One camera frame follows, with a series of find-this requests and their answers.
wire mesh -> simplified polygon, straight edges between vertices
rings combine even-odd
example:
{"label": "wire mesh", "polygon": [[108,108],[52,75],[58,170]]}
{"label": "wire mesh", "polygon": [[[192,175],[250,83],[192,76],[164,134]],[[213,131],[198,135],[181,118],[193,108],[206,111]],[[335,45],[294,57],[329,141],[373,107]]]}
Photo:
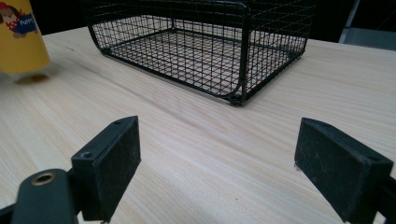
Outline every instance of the wire mesh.
{"label": "wire mesh", "polygon": [[104,54],[242,104],[303,54],[308,0],[81,0]]}

cup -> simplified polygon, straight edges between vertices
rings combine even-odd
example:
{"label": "cup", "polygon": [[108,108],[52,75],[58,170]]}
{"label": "cup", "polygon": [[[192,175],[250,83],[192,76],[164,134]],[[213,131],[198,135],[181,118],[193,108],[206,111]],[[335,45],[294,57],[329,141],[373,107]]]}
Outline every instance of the cup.
{"label": "cup", "polygon": [[49,62],[29,0],[0,0],[0,73],[32,72]]}

wooden table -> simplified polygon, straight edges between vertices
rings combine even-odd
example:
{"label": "wooden table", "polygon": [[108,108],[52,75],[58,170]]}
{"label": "wooden table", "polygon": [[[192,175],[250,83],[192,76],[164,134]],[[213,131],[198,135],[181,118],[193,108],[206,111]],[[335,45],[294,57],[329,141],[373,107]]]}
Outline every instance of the wooden table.
{"label": "wooden table", "polygon": [[235,107],[108,59],[87,28],[44,39],[49,78],[0,76],[1,207],[24,178],[69,170],[110,122],[134,115],[142,162],[112,223],[342,223],[294,168],[303,117],[396,161],[394,51],[309,40],[298,62]]}

black wire basket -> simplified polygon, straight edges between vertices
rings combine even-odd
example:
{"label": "black wire basket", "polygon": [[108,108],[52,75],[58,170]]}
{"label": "black wire basket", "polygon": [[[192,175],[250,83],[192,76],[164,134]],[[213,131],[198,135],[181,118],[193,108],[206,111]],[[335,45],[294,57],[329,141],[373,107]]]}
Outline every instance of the black wire basket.
{"label": "black wire basket", "polygon": [[305,50],[311,0],[80,0],[106,56],[235,105]]}

dark background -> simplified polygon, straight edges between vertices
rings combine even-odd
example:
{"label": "dark background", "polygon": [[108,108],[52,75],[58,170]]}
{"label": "dark background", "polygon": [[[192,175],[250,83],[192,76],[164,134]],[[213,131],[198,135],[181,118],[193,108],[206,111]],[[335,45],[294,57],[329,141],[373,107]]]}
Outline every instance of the dark background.
{"label": "dark background", "polygon": [[[309,37],[338,42],[354,2],[355,0],[317,0]],[[85,26],[78,0],[31,0],[31,5],[43,35]],[[396,32],[396,0],[362,0],[352,26]]]}

